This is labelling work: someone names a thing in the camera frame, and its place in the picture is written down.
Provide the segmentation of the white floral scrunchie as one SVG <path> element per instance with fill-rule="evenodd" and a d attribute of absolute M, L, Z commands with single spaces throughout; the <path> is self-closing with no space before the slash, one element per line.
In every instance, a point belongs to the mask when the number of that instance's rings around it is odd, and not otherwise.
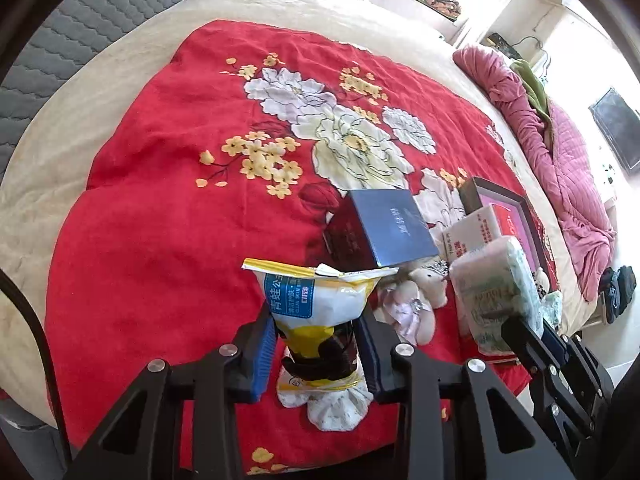
<path fill-rule="evenodd" d="M 308 420 L 321 431 L 354 430 L 367 416 L 373 401 L 360 357 L 356 370 L 339 380 L 303 380 L 281 367 L 277 396 L 285 408 L 305 405 Z"/>

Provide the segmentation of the beige teddy bear with dress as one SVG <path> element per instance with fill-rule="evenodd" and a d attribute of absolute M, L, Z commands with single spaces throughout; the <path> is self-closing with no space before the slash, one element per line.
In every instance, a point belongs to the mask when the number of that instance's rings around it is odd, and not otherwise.
<path fill-rule="evenodd" d="M 434 337 L 436 320 L 431 303 L 418 285 L 405 281 L 383 288 L 378 293 L 383 320 L 398 337 L 414 346 L 425 346 Z"/>

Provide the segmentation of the pale green tissue pack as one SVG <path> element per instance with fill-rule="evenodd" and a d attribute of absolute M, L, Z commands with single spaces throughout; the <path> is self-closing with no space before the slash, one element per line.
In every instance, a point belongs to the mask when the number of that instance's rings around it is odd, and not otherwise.
<path fill-rule="evenodd" d="M 501 335 L 508 318 L 522 318 L 542 334 L 541 302 L 525 252 L 514 236 L 502 236 L 467 252 L 449 267 L 464 322 L 484 356 L 507 356 Z"/>

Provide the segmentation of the yellow white snack bag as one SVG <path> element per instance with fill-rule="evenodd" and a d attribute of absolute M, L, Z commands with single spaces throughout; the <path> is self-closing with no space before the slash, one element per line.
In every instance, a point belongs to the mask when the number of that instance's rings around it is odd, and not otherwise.
<path fill-rule="evenodd" d="M 354 322 L 382 278 L 396 268 L 337 271 L 247 258 L 284 340 L 281 391 L 341 391 L 358 385 Z"/>

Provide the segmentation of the dark clothes on stool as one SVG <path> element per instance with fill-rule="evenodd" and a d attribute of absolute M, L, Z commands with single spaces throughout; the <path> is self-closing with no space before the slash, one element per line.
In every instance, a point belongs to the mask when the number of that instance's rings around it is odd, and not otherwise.
<path fill-rule="evenodd" d="M 637 280 L 631 266 L 621 266 L 617 270 L 609 266 L 605 269 L 599 284 L 599 301 L 605 324 L 613 324 L 625 312 L 634 299 L 636 287 Z"/>

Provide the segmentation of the red and white box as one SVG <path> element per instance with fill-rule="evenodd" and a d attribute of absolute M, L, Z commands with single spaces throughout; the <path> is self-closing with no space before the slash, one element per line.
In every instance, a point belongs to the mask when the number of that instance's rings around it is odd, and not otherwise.
<path fill-rule="evenodd" d="M 454 223 L 442 233 L 446 260 L 453 263 L 467 252 L 483 248 L 500 237 L 518 237 L 510 210 L 489 204 Z"/>

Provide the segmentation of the pink quilted comforter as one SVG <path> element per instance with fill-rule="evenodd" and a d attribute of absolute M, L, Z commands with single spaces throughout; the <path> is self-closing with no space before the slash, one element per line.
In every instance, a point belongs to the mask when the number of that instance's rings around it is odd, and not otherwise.
<path fill-rule="evenodd" d="M 495 50 L 466 46 L 452 55 L 498 108 L 558 219 L 585 300 L 598 296 L 612 257 L 615 231 L 594 184 L 586 144 L 568 115 L 548 97 L 551 125 L 529 105 L 511 64 Z"/>

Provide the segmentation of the dark blue box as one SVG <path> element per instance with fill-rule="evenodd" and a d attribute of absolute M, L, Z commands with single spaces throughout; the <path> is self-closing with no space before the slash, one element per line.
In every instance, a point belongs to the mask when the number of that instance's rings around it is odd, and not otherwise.
<path fill-rule="evenodd" d="M 439 255 L 407 190 L 349 191 L 323 232 L 337 270 L 394 268 Z"/>

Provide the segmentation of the dark tray with book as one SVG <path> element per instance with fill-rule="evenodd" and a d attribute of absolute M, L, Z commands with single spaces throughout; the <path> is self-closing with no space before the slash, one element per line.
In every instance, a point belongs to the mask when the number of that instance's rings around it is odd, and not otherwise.
<path fill-rule="evenodd" d="M 530 270 L 541 269 L 552 278 L 538 223 L 524 196 L 481 177 L 466 180 L 459 188 L 459 194 L 468 214 L 485 206 L 494 208 L 500 232 L 518 239 Z"/>

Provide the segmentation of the green cloth on comforter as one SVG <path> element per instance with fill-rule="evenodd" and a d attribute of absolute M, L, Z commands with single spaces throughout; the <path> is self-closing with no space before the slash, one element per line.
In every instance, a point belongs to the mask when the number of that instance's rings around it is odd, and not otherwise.
<path fill-rule="evenodd" d="M 516 60 L 511 64 L 511 70 L 518 74 L 526 91 L 529 105 L 533 107 L 540 119 L 547 125 L 551 125 L 549 116 L 548 96 L 544 85 L 533 73 L 526 60 Z"/>

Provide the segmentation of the red floral blanket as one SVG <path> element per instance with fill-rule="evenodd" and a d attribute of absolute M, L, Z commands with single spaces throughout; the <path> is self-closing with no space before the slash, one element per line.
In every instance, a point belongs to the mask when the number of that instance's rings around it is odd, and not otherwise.
<path fill-rule="evenodd" d="M 247 258 L 329 260 L 351 190 L 400 188 L 431 226 L 481 177 L 524 192 L 484 110 L 362 39 L 212 21 L 186 38 L 103 141 L 58 234 L 46 335 L 82 448 L 152 359 L 201 359 L 262 306 Z"/>

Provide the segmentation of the grey quilted headboard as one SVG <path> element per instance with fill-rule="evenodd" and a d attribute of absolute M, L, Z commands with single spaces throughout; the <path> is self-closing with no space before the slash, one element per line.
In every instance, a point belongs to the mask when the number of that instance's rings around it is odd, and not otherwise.
<path fill-rule="evenodd" d="M 1 170 L 40 108 L 78 70 L 181 0 L 63 0 L 17 55 L 1 83 Z"/>

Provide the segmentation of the wall-mounted black television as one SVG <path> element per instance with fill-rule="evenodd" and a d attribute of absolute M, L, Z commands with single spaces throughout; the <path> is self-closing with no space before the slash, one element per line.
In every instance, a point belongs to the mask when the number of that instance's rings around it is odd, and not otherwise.
<path fill-rule="evenodd" d="M 589 110 L 626 174 L 638 174 L 639 113 L 633 110 L 614 88 L 609 88 Z"/>

